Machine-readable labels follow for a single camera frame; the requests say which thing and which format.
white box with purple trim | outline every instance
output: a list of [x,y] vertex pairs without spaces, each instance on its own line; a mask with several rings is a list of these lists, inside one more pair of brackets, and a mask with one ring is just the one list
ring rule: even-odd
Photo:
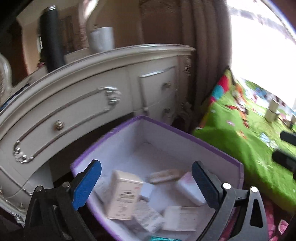
[[[221,182],[228,182],[234,188],[242,188],[243,165],[236,159],[215,147],[164,123],[146,116],[138,116],[119,125],[100,138],[71,165],[76,176],[88,164],[97,159],[102,164],[102,176],[120,170],[138,175],[147,181],[153,172],[166,169],[191,171],[193,162],[199,160]],[[168,206],[195,207],[175,188],[175,181],[157,184],[149,201],[150,207],[160,214]],[[151,234],[133,233],[121,220],[108,219],[103,203],[92,192],[87,206],[97,221],[117,241],[145,240]],[[198,224],[195,231],[175,232],[160,229],[154,235],[186,241],[196,241],[214,214],[207,204],[198,208]]]

blue gripper pad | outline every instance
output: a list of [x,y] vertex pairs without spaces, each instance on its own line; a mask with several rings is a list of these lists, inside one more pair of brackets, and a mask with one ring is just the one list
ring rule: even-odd
[[207,204],[210,208],[216,211],[220,208],[220,201],[222,198],[222,189],[218,183],[215,185],[215,180],[212,180],[210,173],[206,170],[200,161],[192,164],[192,176],[201,190]]
[[88,199],[91,191],[94,188],[97,180],[99,179],[102,173],[102,165],[98,160],[92,160],[89,166],[85,169],[83,173],[84,176],[82,180],[79,182],[77,187],[73,191],[73,207],[74,210],[78,210],[78,208],[85,205],[86,200]]

green bedspread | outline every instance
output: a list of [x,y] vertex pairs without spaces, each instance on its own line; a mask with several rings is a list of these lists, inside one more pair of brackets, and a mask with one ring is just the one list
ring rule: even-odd
[[193,135],[243,163],[247,184],[257,186],[282,209],[295,211],[296,182],[292,173],[271,159],[277,148],[296,155],[296,147],[279,137],[281,131],[290,131],[281,120],[286,115],[268,123],[264,118],[266,108],[255,103],[260,99],[256,91],[261,95],[262,89],[256,85],[246,94],[246,86],[234,82],[227,70],[224,80],[215,87],[208,112]]

white mug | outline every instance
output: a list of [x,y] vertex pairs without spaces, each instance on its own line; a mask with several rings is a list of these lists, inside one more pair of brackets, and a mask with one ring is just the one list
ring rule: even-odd
[[97,28],[94,31],[90,32],[89,48],[92,53],[100,53],[114,49],[113,28]]

cabinet door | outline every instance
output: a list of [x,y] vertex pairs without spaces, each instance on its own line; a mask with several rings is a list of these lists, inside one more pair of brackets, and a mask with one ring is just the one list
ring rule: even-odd
[[38,104],[8,131],[0,146],[7,152],[5,161],[28,180],[76,139],[132,111],[126,69],[115,69],[81,80]]
[[[137,114],[143,114],[143,110],[149,106],[162,103],[179,88],[178,57],[134,64],[127,69],[131,81],[133,108]],[[154,115],[159,121],[161,119],[157,116],[160,114]]]

